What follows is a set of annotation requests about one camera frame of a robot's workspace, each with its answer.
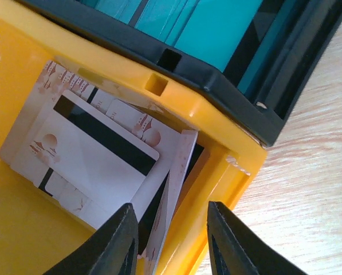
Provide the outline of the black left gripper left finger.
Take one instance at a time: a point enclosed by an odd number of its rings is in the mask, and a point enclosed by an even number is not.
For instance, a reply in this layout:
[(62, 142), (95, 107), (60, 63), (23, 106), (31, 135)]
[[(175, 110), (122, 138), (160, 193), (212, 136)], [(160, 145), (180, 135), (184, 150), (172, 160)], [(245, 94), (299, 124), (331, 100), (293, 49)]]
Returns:
[(45, 274), (135, 274), (138, 224), (123, 204), (87, 241)]

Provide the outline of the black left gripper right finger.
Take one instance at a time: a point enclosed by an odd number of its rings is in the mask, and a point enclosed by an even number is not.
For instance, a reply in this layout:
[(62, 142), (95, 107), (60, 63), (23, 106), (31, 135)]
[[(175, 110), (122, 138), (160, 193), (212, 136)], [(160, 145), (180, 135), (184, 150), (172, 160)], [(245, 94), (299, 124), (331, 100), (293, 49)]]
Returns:
[(209, 202), (207, 235), (212, 274), (305, 274), (264, 243), (222, 202)]

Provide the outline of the white card edge-on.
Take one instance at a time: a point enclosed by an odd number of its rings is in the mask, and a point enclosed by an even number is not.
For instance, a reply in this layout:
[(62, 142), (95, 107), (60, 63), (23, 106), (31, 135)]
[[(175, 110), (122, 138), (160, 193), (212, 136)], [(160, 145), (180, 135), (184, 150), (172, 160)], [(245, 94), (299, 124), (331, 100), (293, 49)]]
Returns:
[(155, 274), (197, 137), (198, 131), (194, 130), (183, 130), (180, 134), (175, 158), (168, 173), (168, 178), (146, 246), (144, 274)]

